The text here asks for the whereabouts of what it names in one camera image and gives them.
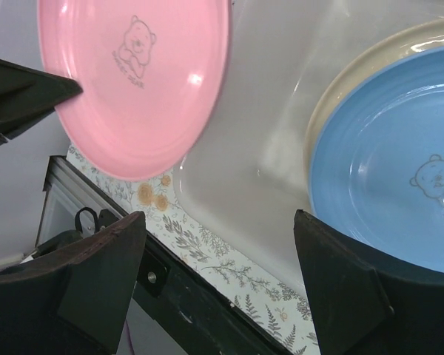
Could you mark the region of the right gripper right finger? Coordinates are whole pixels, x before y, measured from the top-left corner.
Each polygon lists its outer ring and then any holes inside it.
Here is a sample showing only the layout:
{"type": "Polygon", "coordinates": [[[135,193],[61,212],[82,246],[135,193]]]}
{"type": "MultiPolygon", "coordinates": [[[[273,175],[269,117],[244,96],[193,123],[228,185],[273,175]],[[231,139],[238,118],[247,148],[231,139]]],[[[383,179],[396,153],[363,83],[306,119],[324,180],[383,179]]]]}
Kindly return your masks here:
{"type": "Polygon", "coordinates": [[[444,354],[444,273],[297,210],[294,236],[322,354],[444,354]]]}

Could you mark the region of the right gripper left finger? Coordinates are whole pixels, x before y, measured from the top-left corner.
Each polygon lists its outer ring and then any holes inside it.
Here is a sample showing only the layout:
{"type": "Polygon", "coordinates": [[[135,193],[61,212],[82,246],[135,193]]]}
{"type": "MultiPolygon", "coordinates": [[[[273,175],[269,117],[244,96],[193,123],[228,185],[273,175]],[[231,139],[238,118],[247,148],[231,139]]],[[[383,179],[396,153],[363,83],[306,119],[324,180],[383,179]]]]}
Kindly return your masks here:
{"type": "Polygon", "coordinates": [[[0,272],[0,354],[115,354],[146,238],[133,212],[0,272]]]}

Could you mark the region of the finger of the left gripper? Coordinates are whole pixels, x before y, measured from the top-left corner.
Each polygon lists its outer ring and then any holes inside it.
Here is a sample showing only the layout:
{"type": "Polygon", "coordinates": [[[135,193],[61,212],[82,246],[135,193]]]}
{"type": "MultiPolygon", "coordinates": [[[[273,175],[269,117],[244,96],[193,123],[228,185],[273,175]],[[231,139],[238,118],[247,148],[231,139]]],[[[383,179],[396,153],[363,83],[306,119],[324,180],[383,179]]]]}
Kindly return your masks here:
{"type": "Polygon", "coordinates": [[[82,92],[80,85],[71,78],[0,59],[0,146],[82,92]]]}

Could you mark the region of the blue plate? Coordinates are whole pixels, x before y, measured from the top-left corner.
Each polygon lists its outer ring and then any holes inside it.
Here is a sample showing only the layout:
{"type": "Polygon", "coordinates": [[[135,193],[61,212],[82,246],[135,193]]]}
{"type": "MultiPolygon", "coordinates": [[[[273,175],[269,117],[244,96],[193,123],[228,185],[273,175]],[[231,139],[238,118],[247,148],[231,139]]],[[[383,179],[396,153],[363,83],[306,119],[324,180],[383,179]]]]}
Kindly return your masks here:
{"type": "Polygon", "coordinates": [[[444,273],[444,47],[353,89],[312,151],[314,215],[397,259],[444,273]]]}

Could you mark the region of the pink plate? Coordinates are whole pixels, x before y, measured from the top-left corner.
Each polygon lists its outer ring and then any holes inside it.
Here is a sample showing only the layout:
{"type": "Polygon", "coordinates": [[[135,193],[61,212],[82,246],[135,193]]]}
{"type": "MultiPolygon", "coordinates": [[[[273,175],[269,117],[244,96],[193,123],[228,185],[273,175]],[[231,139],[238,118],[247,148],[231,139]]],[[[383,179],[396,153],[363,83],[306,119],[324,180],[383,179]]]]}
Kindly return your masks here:
{"type": "Polygon", "coordinates": [[[121,180],[168,170],[194,145],[229,62],[229,1],[39,1],[46,71],[82,93],[56,108],[79,152],[121,180]]]}

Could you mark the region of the cream yellow plate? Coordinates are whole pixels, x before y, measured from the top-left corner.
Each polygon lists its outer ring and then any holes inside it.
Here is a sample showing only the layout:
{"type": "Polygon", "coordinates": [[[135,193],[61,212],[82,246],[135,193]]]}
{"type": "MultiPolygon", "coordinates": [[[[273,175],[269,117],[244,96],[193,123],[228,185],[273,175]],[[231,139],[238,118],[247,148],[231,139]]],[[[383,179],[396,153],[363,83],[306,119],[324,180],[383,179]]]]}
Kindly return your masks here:
{"type": "Polygon", "coordinates": [[[383,39],[356,57],[330,83],[315,107],[306,130],[305,169],[318,135],[334,108],[359,84],[384,67],[425,50],[444,46],[444,18],[410,27],[383,39]]]}

